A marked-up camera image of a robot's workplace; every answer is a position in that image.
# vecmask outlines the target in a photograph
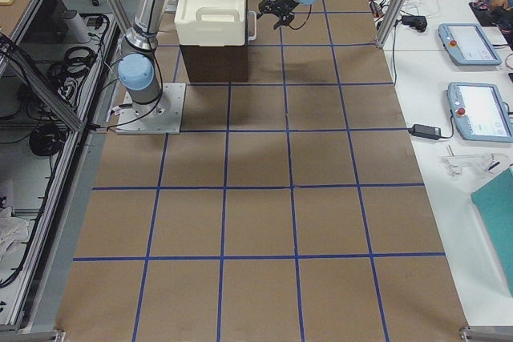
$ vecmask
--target black connector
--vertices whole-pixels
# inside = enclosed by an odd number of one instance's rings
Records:
[[[442,131],[438,127],[424,126],[423,124],[414,124],[408,129],[412,136],[419,138],[439,140],[442,138]]]
[[[405,26],[410,26],[418,32],[424,32],[427,28],[427,20],[425,16],[405,15],[401,17],[401,22]]]

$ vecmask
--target bin handle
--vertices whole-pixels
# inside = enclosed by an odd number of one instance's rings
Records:
[[[248,14],[253,16],[253,35],[248,35],[248,40],[251,42],[257,38],[257,13],[255,11],[248,11]]]
[[[229,8],[201,7],[196,11],[196,20],[202,21],[205,15],[229,15],[233,16],[234,22],[240,21],[239,12]]]

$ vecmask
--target metal base plate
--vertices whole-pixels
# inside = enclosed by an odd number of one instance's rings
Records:
[[[115,132],[126,135],[142,134],[179,134],[182,123],[182,112],[184,109],[185,83],[164,83],[163,92],[171,102],[171,108],[159,115],[157,118],[142,118],[135,122],[125,124],[137,118],[131,108],[121,110],[118,126]],[[123,103],[131,103],[131,97],[125,94]]]

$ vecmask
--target light blue tablet frame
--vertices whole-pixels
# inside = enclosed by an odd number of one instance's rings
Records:
[[[458,116],[456,113],[459,108],[465,108],[465,102],[459,89],[460,87],[488,87],[492,89],[495,104],[501,115],[504,128],[507,130],[507,136],[476,135],[472,133],[468,117],[465,115]],[[452,82],[449,84],[449,88],[447,90],[447,98],[449,99],[450,112],[454,116],[454,124],[462,138],[467,140],[480,140],[487,142],[513,143],[513,126],[510,123],[509,115],[507,114],[504,102],[500,97],[499,89],[495,84]]]
[[[466,59],[458,46],[450,46],[449,42],[454,40],[452,33],[450,32],[450,27],[464,27],[471,26],[474,27],[478,37],[483,40],[483,43],[488,49],[488,52],[491,56],[490,60],[469,60]],[[438,36],[442,40],[443,46],[446,48],[449,53],[452,61],[458,66],[498,66],[503,60],[497,54],[493,44],[490,43],[487,36],[485,35],[483,28],[479,24],[475,23],[442,23],[438,26]]]

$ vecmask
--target tablet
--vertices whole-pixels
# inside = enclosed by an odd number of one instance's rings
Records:
[[[459,66],[498,66],[502,62],[479,24],[443,23],[438,26],[438,35]]]
[[[513,128],[495,84],[449,84],[450,112],[459,134],[468,140],[513,142]]]

